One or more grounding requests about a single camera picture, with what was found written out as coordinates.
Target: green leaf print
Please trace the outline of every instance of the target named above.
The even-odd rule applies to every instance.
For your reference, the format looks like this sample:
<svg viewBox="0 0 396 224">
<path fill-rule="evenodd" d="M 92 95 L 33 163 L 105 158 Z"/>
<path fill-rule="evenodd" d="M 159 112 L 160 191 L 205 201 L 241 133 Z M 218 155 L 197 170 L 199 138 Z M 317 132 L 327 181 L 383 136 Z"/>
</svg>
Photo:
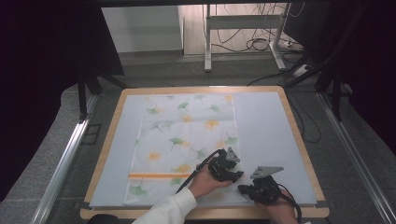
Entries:
<svg viewBox="0 0 396 224">
<path fill-rule="evenodd" d="M 214 112 L 219 112 L 219 111 L 220 111 L 218 105 L 211 105 L 211 106 L 210 106 L 210 109 L 213 110 Z"/>
<path fill-rule="evenodd" d="M 171 187 L 173 187 L 174 185 L 181 185 L 181 179 L 180 177 L 175 177 L 172 178 L 171 180 Z"/>
<path fill-rule="evenodd" d="M 228 140 L 224 141 L 224 143 L 228 145 L 233 145 L 236 142 L 238 142 L 238 137 L 234 137 L 234 138 L 228 137 Z"/>
<path fill-rule="evenodd" d="M 141 195 L 145 195 L 148 192 L 146 190 L 143 190 L 140 185 L 137 187 L 129 187 L 129 192 L 131 192 L 133 195 L 137 195 L 137 196 L 141 196 Z"/>
<path fill-rule="evenodd" d="M 169 132 L 171 132 L 171 126 L 174 125 L 175 123 L 173 121 L 166 121 L 163 123 L 163 127 L 166 127 L 169 129 Z"/>
<path fill-rule="evenodd" d="M 205 98 L 204 95 L 196 95 L 196 96 L 194 97 L 195 100 L 200 100 L 201 103 L 204 103 L 204 101 L 202 100 L 202 99 L 204 99 L 204 98 Z"/>
<path fill-rule="evenodd" d="M 198 151 L 198 155 L 197 155 L 198 161 L 200 161 L 204 158 L 206 158 L 206 154 L 202 150 Z"/>
<path fill-rule="evenodd" d="M 171 151 L 172 151 L 172 149 L 173 149 L 173 147 L 175 145 L 182 145 L 183 144 L 183 139 L 181 139 L 181 138 L 171 138 L 171 139 L 169 139 L 169 141 L 171 141 L 173 143 Z"/>
<path fill-rule="evenodd" d="M 152 109 L 151 108 L 147 108 L 146 111 L 149 114 L 158 114 L 158 113 L 160 113 L 160 111 L 158 111 L 157 108 L 152 108 Z"/>
<path fill-rule="evenodd" d="M 158 130 L 160 130 L 160 132 L 162 132 L 163 130 L 161 130 L 160 124 L 161 123 L 159 121 L 154 122 L 154 123 L 151 124 L 150 129 L 151 130 L 158 129 Z"/>
<path fill-rule="evenodd" d="M 185 109 L 185 110 L 189 111 L 189 110 L 186 108 L 188 105 L 189 105 L 189 103 L 180 104 L 180 105 L 177 107 L 177 109 Z"/>
</svg>

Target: fabric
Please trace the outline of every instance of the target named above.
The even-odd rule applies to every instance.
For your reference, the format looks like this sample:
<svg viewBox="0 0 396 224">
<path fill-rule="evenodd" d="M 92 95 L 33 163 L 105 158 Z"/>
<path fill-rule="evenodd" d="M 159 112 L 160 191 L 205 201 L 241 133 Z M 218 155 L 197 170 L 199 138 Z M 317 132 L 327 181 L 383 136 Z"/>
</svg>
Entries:
<svg viewBox="0 0 396 224">
<path fill-rule="evenodd" d="M 185 216 L 197 206 L 194 196 L 187 188 L 178 194 L 168 196 L 155 204 L 142 217 L 134 221 L 134 224 L 177 224 L 184 223 Z"/>
<path fill-rule="evenodd" d="M 232 147 L 240 155 L 233 97 L 148 95 L 136 139 L 123 203 L 153 205 L 175 194 L 217 149 Z"/>
</svg>

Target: table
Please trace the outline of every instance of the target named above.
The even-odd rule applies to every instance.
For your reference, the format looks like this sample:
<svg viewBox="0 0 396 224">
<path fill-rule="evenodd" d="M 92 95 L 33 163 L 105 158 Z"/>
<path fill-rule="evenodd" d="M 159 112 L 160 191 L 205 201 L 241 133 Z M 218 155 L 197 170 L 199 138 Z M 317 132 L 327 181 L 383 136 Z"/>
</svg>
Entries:
<svg viewBox="0 0 396 224">
<path fill-rule="evenodd" d="M 182 6 L 182 5 L 214 5 L 214 4 L 248 4 L 248 3 L 293 3 L 301 0 L 70 0 L 64 2 L 69 6 L 80 7 L 150 7 L 150 6 Z"/>
<path fill-rule="evenodd" d="M 210 14 L 210 5 L 206 6 L 206 42 L 205 42 L 205 71 L 212 70 L 211 53 L 211 30 L 226 29 L 276 29 L 274 40 L 268 40 L 268 46 L 274 56 L 279 71 L 285 71 L 286 65 L 283 63 L 282 56 L 279 54 L 277 46 L 288 16 L 290 3 L 287 3 L 280 15 L 226 15 L 218 16 Z"/>
<path fill-rule="evenodd" d="M 172 93 L 237 93 L 237 92 L 277 92 L 281 103 L 285 109 L 286 115 L 290 127 L 292 129 L 293 136 L 299 148 L 300 154 L 303 158 L 305 169 L 308 173 L 311 185 L 317 197 L 317 205 L 302 206 L 303 217 L 326 217 L 329 215 L 329 208 L 324 205 L 325 198 L 320 188 L 318 179 L 316 177 L 314 168 L 307 154 L 304 146 L 303 139 L 299 133 L 296 121 L 292 115 L 286 94 L 282 88 L 277 86 L 266 86 L 266 87 L 181 87 L 181 88 L 148 88 L 148 89 L 127 89 L 124 90 L 120 96 L 117 104 L 116 111 L 109 130 L 107 132 L 106 140 L 104 142 L 102 152 L 97 162 L 95 171 L 92 176 L 91 184 L 88 188 L 84 203 L 89 203 L 92 199 L 95 187 L 98 184 L 101 173 L 104 170 L 106 158 L 109 153 L 115 131 L 120 120 L 123 104 L 128 95 L 134 94 L 172 94 Z M 82 208 L 80 215 L 82 218 L 89 219 L 97 214 L 110 214 L 119 218 L 130 218 L 135 219 L 142 216 L 147 209 L 96 209 L 91 210 L 89 208 Z M 216 208 L 196 208 L 192 210 L 186 217 L 186 219 L 268 219 L 268 214 L 263 213 L 255 206 L 244 206 L 244 207 L 216 207 Z"/>
</svg>

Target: black curtain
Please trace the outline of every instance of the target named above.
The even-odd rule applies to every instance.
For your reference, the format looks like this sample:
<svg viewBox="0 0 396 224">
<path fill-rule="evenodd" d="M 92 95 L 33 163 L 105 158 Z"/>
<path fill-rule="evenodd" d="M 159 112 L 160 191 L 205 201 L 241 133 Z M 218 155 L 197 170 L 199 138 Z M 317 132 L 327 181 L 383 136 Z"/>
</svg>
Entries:
<svg viewBox="0 0 396 224">
<path fill-rule="evenodd" d="M 123 75 L 99 7 L 0 6 L 0 199 L 35 155 L 79 75 Z"/>
<path fill-rule="evenodd" d="M 353 90 L 349 102 L 396 154 L 394 24 L 389 2 L 372 1 L 339 61 L 343 81 Z"/>
</svg>

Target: black device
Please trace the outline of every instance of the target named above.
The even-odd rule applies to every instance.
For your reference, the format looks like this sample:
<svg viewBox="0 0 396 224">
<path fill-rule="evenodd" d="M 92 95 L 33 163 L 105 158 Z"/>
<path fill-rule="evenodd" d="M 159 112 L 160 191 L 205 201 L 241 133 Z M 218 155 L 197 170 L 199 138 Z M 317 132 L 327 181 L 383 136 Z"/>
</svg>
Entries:
<svg viewBox="0 0 396 224">
<path fill-rule="evenodd" d="M 235 183 L 244 173 L 242 171 L 230 171 L 230 169 L 235 167 L 237 161 L 239 161 L 239 159 L 230 147 L 228 148 L 228 152 L 226 152 L 224 148 L 219 149 L 219 155 L 209 162 L 208 168 L 210 174 L 220 182 L 231 180 Z"/>
<path fill-rule="evenodd" d="M 236 180 L 238 180 L 239 177 L 241 177 L 244 173 L 242 171 L 238 171 L 236 173 L 230 171 L 230 169 L 233 169 L 235 167 L 237 162 L 240 162 L 240 160 L 233 152 L 232 148 L 228 147 L 227 152 L 224 150 L 224 148 L 216 150 L 197 166 L 197 168 L 194 170 L 194 172 L 192 172 L 189 178 L 187 178 L 187 180 L 184 181 L 180 188 L 178 188 L 177 193 L 179 193 L 184 187 L 186 187 L 206 164 L 208 164 L 210 174 L 212 174 L 213 177 L 218 181 L 231 180 L 235 183 Z"/>
<path fill-rule="evenodd" d="M 271 175 L 254 179 L 253 184 L 239 185 L 238 190 L 241 194 L 246 194 L 250 200 L 263 204 L 275 203 L 279 198 L 281 191 Z"/>
<path fill-rule="evenodd" d="M 253 179 L 253 185 L 239 185 L 238 190 L 241 194 L 246 194 L 250 200 L 262 204 L 274 204 L 279 198 L 290 203 L 297 210 L 297 222 L 301 223 L 302 211 L 297 202 L 291 196 L 288 197 L 282 193 L 279 185 L 276 183 L 271 174 L 282 171 L 283 167 L 265 167 L 259 166 L 250 176 Z"/>
</svg>

